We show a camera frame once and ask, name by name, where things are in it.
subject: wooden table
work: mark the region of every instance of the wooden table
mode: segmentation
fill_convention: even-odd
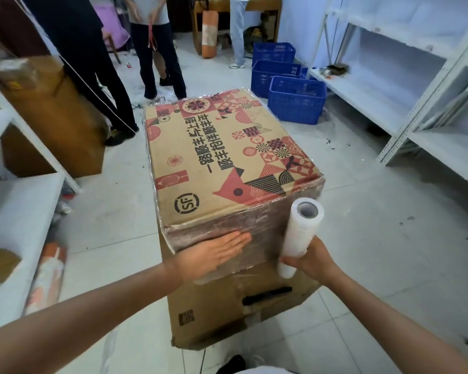
[[[196,1],[194,4],[194,9],[191,9],[191,18],[193,20],[193,41],[194,48],[198,55],[201,55],[201,35],[198,31],[198,14],[201,14],[206,8],[206,3],[201,3]],[[266,12],[275,10],[277,12],[277,17],[275,20],[275,31],[274,31],[274,42],[277,42],[277,33],[279,32],[279,22],[281,20],[281,0],[250,0],[246,6],[247,12]],[[230,12],[231,11],[231,2],[230,0],[210,0],[210,10],[215,10],[217,12]]]

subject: purple fabric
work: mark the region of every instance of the purple fabric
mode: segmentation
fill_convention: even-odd
[[[93,6],[104,25],[104,30],[111,33],[116,48],[122,47],[130,38],[130,34],[121,26],[114,5],[111,2],[99,2],[93,4]],[[109,42],[106,41],[105,43],[108,51],[111,51]]]

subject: tiled floor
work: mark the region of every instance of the tiled floor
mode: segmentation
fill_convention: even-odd
[[[190,96],[250,86],[231,53],[201,59],[191,37],[178,40]],[[137,58],[117,65],[134,103],[143,93]],[[162,90],[170,98],[170,90]],[[377,139],[339,100],[317,126],[284,123],[326,176],[319,235],[337,263],[362,285],[468,356],[468,184],[430,157],[376,162]],[[142,111],[136,109],[136,118]],[[107,149],[103,173],[80,180],[84,192],[59,226],[69,247],[62,299],[161,261],[144,134]],[[152,304],[100,340],[62,373],[200,372],[203,352],[170,346],[166,300]],[[105,353],[105,346],[114,350]],[[322,288],[301,306],[207,348],[203,372],[215,374],[233,352],[300,373],[398,372],[348,309]]]

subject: orange tube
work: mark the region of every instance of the orange tube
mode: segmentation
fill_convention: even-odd
[[[205,10],[203,12],[203,57],[205,59],[217,56],[218,12]]]

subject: red strap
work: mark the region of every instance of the red strap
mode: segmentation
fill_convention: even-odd
[[[156,39],[153,37],[153,25],[149,24],[149,42],[147,43],[148,48],[152,48],[153,51],[156,51],[157,43]]]

